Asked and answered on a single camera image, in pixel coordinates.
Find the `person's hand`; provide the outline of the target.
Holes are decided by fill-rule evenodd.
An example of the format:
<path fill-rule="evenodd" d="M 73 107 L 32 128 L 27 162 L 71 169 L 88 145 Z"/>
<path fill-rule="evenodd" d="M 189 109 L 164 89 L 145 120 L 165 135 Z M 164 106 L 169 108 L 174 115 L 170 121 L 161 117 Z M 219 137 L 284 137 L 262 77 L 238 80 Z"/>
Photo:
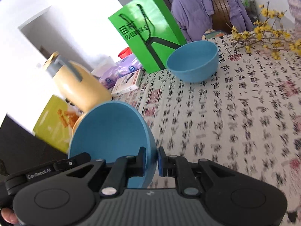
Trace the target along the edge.
<path fill-rule="evenodd" d="M 13 212 L 13 210 L 11 210 L 9 208 L 2 208 L 1 216 L 3 217 L 4 221 L 6 221 L 7 223 L 10 223 L 10 224 L 18 223 L 18 219 L 17 219 L 15 213 Z"/>

